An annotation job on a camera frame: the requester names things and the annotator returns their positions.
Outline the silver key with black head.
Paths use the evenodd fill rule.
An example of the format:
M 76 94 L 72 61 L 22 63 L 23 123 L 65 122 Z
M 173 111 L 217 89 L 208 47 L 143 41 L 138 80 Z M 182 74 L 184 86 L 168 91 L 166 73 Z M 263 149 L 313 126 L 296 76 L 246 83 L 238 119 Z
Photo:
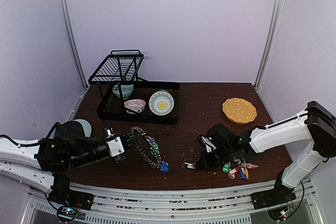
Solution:
M 190 164 L 191 164 L 191 163 L 184 162 L 184 167 L 187 168 L 187 169 L 190 169 Z

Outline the black keyring disc with rings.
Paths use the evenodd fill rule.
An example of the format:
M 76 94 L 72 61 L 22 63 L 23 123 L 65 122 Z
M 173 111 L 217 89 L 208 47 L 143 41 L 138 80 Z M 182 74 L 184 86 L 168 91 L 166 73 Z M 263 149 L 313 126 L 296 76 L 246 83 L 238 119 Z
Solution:
M 159 155 L 152 155 L 151 153 L 151 144 L 156 142 L 156 139 L 148 136 L 145 130 L 138 126 L 134 126 L 131 128 L 131 136 L 132 135 L 140 135 L 145 134 L 146 138 L 142 139 L 140 141 L 136 141 L 136 150 L 141 154 L 143 159 L 152 167 L 155 169 L 160 170 L 160 163 L 163 162 L 161 157 L 161 152 Z

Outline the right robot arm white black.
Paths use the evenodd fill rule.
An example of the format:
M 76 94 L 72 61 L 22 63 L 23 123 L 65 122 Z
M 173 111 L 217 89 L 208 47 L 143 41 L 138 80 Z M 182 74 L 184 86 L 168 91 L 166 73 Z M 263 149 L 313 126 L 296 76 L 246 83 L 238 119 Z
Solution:
M 189 169 L 213 169 L 233 158 L 244 158 L 249 153 L 262 153 L 288 143 L 307 140 L 308 145 L 297 161 L 282 170 L 271 190 L 253 193 L 255 209 L 284 204 L 295 199 L 294 188 L 322 162 L 335 157 L 335 116 L 317 101 L 296 115 L 265 126 L 256 126 L 236 135 L 225 125 L 213 125 L 197 141 L 204 151 Z

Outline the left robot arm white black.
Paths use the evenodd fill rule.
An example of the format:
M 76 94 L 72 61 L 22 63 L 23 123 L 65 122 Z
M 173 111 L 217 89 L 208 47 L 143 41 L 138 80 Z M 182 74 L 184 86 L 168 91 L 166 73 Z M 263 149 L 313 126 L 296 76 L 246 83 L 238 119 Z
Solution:
M 141 150 L 146 133 L 133 127 L 128 134 L 104 128 L 101 138 L 92 136 L 91 124 L 82 119 L 56 122 L 39 140 L 15 140 L 1 134 L 1 172 L 46 194 L 47 199 L 75 209 L 90 210 L 93 194 L 70 188 L 68 168 L 82 168 L 112 158 L 125 160 L 125 152 Z

